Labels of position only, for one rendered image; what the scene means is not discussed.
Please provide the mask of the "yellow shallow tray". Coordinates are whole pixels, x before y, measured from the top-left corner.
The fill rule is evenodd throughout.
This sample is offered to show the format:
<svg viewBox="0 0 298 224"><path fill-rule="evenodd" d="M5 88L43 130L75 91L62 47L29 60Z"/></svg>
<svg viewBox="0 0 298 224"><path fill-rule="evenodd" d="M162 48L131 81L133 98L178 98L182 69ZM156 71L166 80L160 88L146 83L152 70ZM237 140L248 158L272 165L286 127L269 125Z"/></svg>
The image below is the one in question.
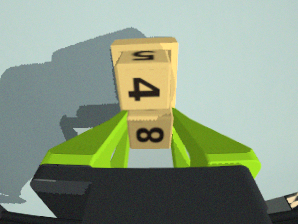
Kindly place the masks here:
<svg viewBox="0 0 298 224"><path fill-rule="evenodd" d="M112 58L115 65L123 51L166 50L171 63L170 101L175 108L178 42L175 37L138 38L115 40L111 45ZM115 71L116 77L116 71Z"/></svg>

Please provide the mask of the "tan number cube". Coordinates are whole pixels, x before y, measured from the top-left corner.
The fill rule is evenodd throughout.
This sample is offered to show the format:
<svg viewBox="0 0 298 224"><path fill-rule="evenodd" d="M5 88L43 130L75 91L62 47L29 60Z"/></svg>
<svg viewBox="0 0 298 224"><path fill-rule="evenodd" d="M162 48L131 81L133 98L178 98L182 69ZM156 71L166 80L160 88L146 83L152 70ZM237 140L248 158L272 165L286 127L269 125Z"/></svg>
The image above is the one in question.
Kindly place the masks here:
<svg viewBox="0 0 298 224"><path fill-rule="evenodd" d="M167 51L123 51L115 65L122 110L169 108L171 63Z"/></svg>
<svg viewBox="0 0 298 224"><path fill-rule="evenodd" d="M164 110L128 110L127 129L131 149L169 149L173 130L171 101Z"/></svg>

